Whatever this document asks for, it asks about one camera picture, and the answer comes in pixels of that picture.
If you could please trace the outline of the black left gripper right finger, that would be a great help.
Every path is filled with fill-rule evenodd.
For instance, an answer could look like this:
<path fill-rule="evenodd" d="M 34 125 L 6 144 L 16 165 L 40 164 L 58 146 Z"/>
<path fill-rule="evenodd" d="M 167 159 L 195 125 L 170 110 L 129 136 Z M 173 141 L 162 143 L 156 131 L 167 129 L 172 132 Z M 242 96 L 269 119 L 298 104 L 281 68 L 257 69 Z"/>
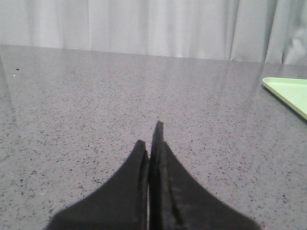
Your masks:
<path fill-rule="evenodd" d="M 252 219 L 205 190 L 184 168 L 164 141 L 157 122 L 149 172 L 150 229 L 259 230 Z"/>

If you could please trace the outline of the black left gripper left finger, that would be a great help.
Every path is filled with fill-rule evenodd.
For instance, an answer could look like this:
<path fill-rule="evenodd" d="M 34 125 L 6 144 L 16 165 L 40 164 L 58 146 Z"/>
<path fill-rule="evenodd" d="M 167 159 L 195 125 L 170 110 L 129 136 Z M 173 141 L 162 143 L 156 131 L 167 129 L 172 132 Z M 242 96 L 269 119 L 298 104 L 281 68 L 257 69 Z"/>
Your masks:
<path fill-rule="evenodd" d="M 138 140 L 116 173 L 92 194 L 58 212 L 50 230 L 145 230 L 149 158 Z"/>

